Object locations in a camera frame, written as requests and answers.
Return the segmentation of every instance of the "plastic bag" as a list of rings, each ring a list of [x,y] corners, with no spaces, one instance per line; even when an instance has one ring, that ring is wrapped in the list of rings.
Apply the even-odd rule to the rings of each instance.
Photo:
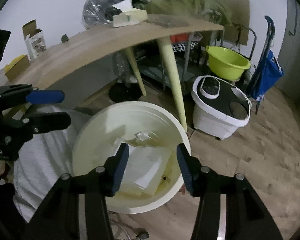
[[[86,0],[83,6],[82,21],[88,29],[92,25],[107,24],[121,11],[112,7],[123,0]]]

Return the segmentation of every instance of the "wooden table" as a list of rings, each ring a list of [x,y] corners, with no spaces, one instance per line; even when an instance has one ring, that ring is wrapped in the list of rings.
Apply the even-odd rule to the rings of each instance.
[[[134,59],[132,46],[157,39],[161,57],[170,79],[180,123],[187,130],[181,85],[170,35],[195,31],[219,31],[223,30],[223,26],[193,18],[185,20],[189,24],[187,27],[166,28],[147,22],[120,28],[114,28],[111,24],[97,25],[70,37],[69,41],[65,43],[59,43],[48,48],[13,83],[28,83],[32,84],[33,87],[46,89],[82,66],[125,49],[141,91],[145,95],[146,92]]]

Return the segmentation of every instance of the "crumpled plastic wrapper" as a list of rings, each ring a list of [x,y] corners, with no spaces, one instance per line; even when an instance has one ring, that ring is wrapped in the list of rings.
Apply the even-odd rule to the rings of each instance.
[[[86,0],[83,6],[82,22],[88,29],[94,25],[112,22],[114,15],[121,11],[112,5],[123,0]]]

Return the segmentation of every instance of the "cream table leg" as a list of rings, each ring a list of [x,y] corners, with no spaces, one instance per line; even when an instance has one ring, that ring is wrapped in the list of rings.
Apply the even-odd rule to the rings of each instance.
[[[170,79],[171,90],[172,90],[174,101],[177,106],[180,123],[182,127],[185,129],[185,131],[187,132],[186,112],[183,103],[180,78],[178,74],[176,58],[174,57],[170,37],[167,36],[167,37],[159,38],[157,39],[157,42],[158,42],[162,60],[167,69],[167,73]]]
[[[138,69],[136,58],[133,55],[132,47],[126,48],[124,51],[127,54],[129,63],[131,65],[131,67],[132,67],[132,70],[133,70],[133,72],[134,72],[137,80],[138,80],[138,84],[139,84],[139,87],[141,89],[142,95],[146,96],[147,95],[146,89],[145,89],[145,86],[143,84],[143,81],[142,81],[142,78],[141,78],[141,75],[140,75],[140,72],[139,72],[139,69]]]

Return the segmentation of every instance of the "lime green plastic tub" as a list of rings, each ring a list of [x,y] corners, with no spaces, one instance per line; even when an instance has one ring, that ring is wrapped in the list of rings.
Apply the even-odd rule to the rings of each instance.
[[[207,46],[209,68],[217,76],[230,81],[238,80],[250,61],[235,51],[223,47]]]

